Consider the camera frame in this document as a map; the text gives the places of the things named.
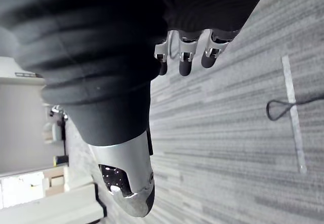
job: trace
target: floor marking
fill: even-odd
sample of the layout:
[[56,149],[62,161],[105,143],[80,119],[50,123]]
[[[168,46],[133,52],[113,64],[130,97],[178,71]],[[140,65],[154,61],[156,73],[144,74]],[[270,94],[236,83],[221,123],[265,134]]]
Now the floor marking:
[[[289,62],[288,55],[282,57],[281,61],[282,61],[282,66],[283,66],[283,74],[285,76],[285,84],[286,84],[286,89],[287,89],[288,102],[295,103],[296,102],[295,90],[294,90],[293,77],[292,77],[292,72],[290,69],[290,62]],[[300,171],[300,173],[306,173],[307,167],[306,167],[306,162],[305,162],[305,154],[304,154],[304,150],[303,150],[303,139],[302,139],[302,134],[301,134],[301,130],[300,130],[299,117],[298,117],[298,112],[297,112],[296,106],[293,106],[290,109],[290,115],[291,115],[291,119],[292,119],[292,126],[293,126],[294,140],[295,140],[295,149],[296,149],[296,154],[297,154],[299,171]]]

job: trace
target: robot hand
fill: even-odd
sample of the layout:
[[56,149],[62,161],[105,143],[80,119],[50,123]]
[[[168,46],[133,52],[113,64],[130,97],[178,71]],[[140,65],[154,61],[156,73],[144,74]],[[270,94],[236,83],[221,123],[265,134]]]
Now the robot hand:
[[[218,29],[209,29],[208,41],[205,52],[201,58],[201,64],[204,68],[210,68],[215,64],[218,56],[223,53],[227,45],[239,33],[236,31],[221,31]],[[179,73],[187,76],[191,72],[193,57],[196,53],[197,43],[202,31],[184,32],[178,31],[179,40]],[[155,46],[154,57],[161,63],[160,75],[163,76],[168,71],[168,38]]]

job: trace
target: metal fingertip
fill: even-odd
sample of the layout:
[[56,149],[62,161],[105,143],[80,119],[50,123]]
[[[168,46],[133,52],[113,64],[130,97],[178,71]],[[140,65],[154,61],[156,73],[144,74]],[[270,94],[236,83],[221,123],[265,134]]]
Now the metal fingertip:
[[160,76],[164,76],[168,71],[168,64],[166,62],[161,62]]
[[205,53],[203,53],[201,58],[201,64],[204,68],[211,68],[216,62],[215,57],[207,57]]
[[182,76],[188,76],[191,72],[191,66],[192,66],[192,62],[188,62],[188,61],[180,61],[179,63],[179,73]]

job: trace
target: silver robotic forearm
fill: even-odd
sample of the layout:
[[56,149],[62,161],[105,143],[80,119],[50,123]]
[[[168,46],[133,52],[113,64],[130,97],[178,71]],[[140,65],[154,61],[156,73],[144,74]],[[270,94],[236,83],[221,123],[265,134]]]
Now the silver robotic forearm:
[[154,202],[149,134],[144,131],[121,144],[90,145],[114,201],[135,217],[146,216]]

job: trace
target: gray carpet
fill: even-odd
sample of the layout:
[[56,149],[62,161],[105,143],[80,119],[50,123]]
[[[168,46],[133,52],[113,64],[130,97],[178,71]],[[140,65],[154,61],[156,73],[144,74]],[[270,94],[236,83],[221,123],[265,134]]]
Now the gray carpet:
[[[152,83],[153,210],[129,217],[101,189],[102,223],[324,223],[324,102],[298,107],[306,173],[291,116],[265,114],[268,100],[287,100],[283,56],[297,100],[324,93],[324,0],[261,0],[211,69],[200,65],[204,37],[190,76],[169,61]],[[71,121],[67,133],[74,173],[104,188]]]

